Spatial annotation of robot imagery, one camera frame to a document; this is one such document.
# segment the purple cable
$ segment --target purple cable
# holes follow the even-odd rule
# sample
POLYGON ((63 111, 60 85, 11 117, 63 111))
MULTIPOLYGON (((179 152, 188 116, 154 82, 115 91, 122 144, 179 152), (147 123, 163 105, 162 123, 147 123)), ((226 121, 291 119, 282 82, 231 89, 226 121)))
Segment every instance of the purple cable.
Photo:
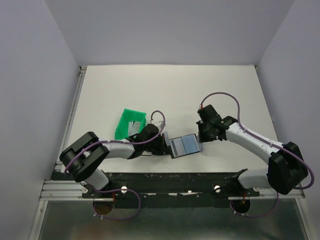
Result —
MULTIPOLYGON (((305 166, 305 167, 308 169, 308 171, 309 171, 309 173, 310 173, 310 176, 311 176, 311 181, 310 181, 310 183, 309 183, 307 186, 301 186, 301 187, 298 186, 298 187, 295 187, 294 189, 305 190, 305 189, 310 188, 310 187, 315 183, 315 175, 314 175, 314 172, 313 172, 312 169, 309 167, 309 165, 306 164, 300 157, 298 157, 298 156, 295 155, 294 153, 290 152, 289 150, 283 148, 282 146, 278 146, 278 145, 276 145, 276 144, 273 144, 273 143, 271 143, 271 142, 269 142, 269 141, 261 138, 260 136, 258 136, 258 135, 256 135, 256 134, 254 134, 253 132, 247 130, 247 129, 242 125, 242 123, 241 123, 241 121, 240 121, 240 103, 239 103, 239 101, 238 101, 233 95, 231 95, 230 93, 223 92, 223 91, 217 91, 217 92, 214 92, 214 93, 209 94, 208 96, 206 96, 206 97, 202 100, 202 102, 201 102, 201 104, 200 104, 201 108, 203 107, 203 103, 205 102, 205 100, 206 100, 207 98, 209 98, 209 97, 212 96, 212 95, 217 95, 217 94, 227 95, 227 96, 231 97, 231 98, 236 102, 236 105, 237 105, 237 120, 238 120, 238 124, 239 124, 240 128, 241 128, 245 133, 248 133, 250 136, 252 136, 252 137, 260 140, 261 142, 263 142, 263 143, 265 143, 265 144, 270 145, 271 147, 275 147, 275 148, 277 148, 277 149, 280 149, 280 150, 284 151, 285 153, 287 153, 287 154, 291 155, 292 157, 294 157, 295 159, 297 159, 303 166, 305 166)), ((266 213, 264 213, 264 214, 260 214, 260 215, 244 215, 244 214, 241 214, 241 213, 239 213, 239 212, 236 212, 235 209, 233 208, 233 203, 232 203, 232 201, 230 201, 230 208, 232 209, 232 211, 233 211, 234 214, 236 214, 236 215, 243 216, 243 217, 246 217, 246 218, 259 218, 259 217, 264 217, 264 216, 272 213, 272 212, 277 208, 278 203, 279 203, 279 193, 277 192, 277 193, 276 193, 276 202, 275 202, 275 205, 273 206, 273 208, 272 208, 270 211, 268 211, 268 212, 266 212, 266 213)))
POLYGON ((69 163, 68 165, 65 167, 64 169, 64 173, 67 174, 69 168, 71 167, 71 165, 75 162, 75 160, 77 160, 80 156, 82 156, 82 154, 84 154, 85 152, 87 152, 90 148, 98 145, 98 144, 108 144, 108 143, 118 143, 118 144, 129 144, 129 145, 140 145, 140 144, 147 144, 147 143, 150 143, 151 141, 153 141, 154 139, 156 139, 161 133, 162 131, 164 130, 165 128, 165 125, 166 125, 166 117, 165 115, 159 111, 159 110, 156 110, 154 111, 152 114, 151 114, 151 121, 153 120, 153 115, 155 113, 160 113, 163 117, 163 128, 160 129, 160 131, 152 138, 150 138, 149 140, 147 141, 142 141, 142 142, 124 142, 124 141, 119 141, 119 140, 102 140, 102 141, 96 141, 92 144, 90 144, 89 146, 87 146, 86 148, 84 148, 81 152, 79 152, 69 163))
POLYGON ((93 208, 93 211, 95 212, 95 214, 97 216, 99 216, 100 218, 104 218, 104 219, 109 219, 109 220, 118 220, 118 221, 125 221, 125 220, 129 220, 129 219, 132 219, 134 218, 141 210, 141 199, 140 199, 140 196, 137 192, 131 190, 131 189, 113 189, 113 190, 108 190, 108 191, 101 191, 101 190, 98 190, 98 189, 95 189, 94 190, 97 192, 97 193, 101 193, 101 194, 109 194, 109 193, 114 193, 114 192, 119 192, 119 191, 128 191, 128 192, 131 192, 133 193, 134 195, 136 195, 137 199, 138 199, 138 209, 136 210, 136 212, 134 214, 132 214, 131 216, 127 216, 127 217, 121 217, 121 218, 117 218, 117 217, 112 217, 112 216, 105 216, 105 215, 99 215, 96 211, 96 207, 93 205, 92 208, 93 208))
POLYGON ((273 206, 273 208, 271 208, 270 211, 263 213, 263 214, 258 214, 258 215, 244 215, 243 213, 237 212, 234 208, 234 203, 232 201, 230 201, 230 208, 233 211, 233 213, 235 215, 241 216, 241 217, 245 217, 245 218, 261 218, 261 217, 265 217, 269 214, 271 214, 278 206, 279 204, 279 193, 276 193, 276 200, 275 200, 275 204, 273 206))

